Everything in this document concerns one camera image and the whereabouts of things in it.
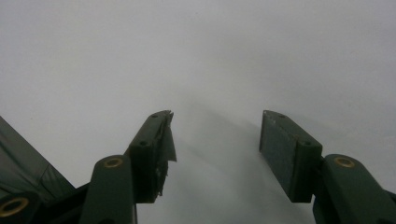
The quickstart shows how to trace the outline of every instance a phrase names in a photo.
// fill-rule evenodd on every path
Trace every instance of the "white tabletop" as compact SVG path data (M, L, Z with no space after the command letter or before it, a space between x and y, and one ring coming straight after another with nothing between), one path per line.
M283 113L396 192L394 1L2 1L0 114L76 187L171 109L139 223L315 223L259 153Z

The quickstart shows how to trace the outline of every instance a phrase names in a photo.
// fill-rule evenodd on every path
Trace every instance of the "brass screw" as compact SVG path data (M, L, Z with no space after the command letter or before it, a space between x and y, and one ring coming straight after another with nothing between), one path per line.
M123 163L122 159L119 158L112 158L107 161L105 161L105 167L106 168L115 168L120 166Z
M13 198L0 206L0 217L9 217L19 213L29 204L27 198Z
M335 163L337 163L340 166L344 166L346 168L352 168L355 166L355 162L353 162L350 159L347 159L345 157L336 157L334 159Z

